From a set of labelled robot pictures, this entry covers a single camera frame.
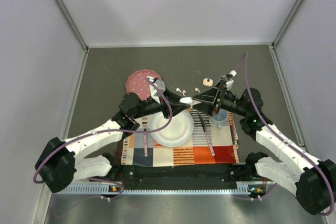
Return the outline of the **white earbud charging case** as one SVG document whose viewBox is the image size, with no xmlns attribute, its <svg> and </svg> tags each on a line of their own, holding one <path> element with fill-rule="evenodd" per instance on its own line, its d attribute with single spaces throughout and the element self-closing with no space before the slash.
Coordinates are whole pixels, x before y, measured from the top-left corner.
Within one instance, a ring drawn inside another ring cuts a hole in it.
<svg viewBox="0 0 336 224">
<path fill-rule="evenodd" d="M 193 104 L 193 99 L 191 97 L 183 97 L 179 100 L 180 103 Z"/>
</svg>

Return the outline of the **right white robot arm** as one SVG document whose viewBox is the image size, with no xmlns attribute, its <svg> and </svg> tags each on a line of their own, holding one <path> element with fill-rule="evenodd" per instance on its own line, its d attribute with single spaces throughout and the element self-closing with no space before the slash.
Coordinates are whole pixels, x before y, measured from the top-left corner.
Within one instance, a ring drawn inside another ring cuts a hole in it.
<svg viewBox="0 0 336 224">
<path fill-rule="evenodd" d="M 194 109 L 215 116 L 221 109 L 242 116 L 244 133 L 271 151 L 279 161 L 264 153 L 249 154 L 245 174 L 264 177 L 291 192 L 311 215 L 329 215 L 335 207 L 335 163 L 317 158 L 288 139 L 262 112 L 257 89 L 247 88 L 237 98 L 229 90 L 230 76 L 223 76 L 212 88 L 194 96 Z"/>
</svg>

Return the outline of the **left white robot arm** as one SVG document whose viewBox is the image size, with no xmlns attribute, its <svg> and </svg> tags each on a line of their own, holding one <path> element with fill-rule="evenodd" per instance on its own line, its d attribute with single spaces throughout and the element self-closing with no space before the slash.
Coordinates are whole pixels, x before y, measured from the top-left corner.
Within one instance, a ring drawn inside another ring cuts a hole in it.
<svg viewBox="0 0 336 224">
<path fill-rule="evenodd" d="M 152 114 L 161 114 L 169 122 L 191 106 L 182 103 L 181 97 L 166 90 L 153 97 L 140 100 L 136 93 L 127 93 L 119 105 L 119 111 L 104 124 L 79 136 L 60 140 L 55 137 L 48 141 L 35 164 L 33 181 L 47 185 L 58 193 L 78 180 L 91 177 L 105 177 L 114 180 L 119 168 L 113 164 L 110 155 L 89 155 L 106 145 L 124 140 L 132 134 L 143 134 L 137 119 Z"/>
</svg>

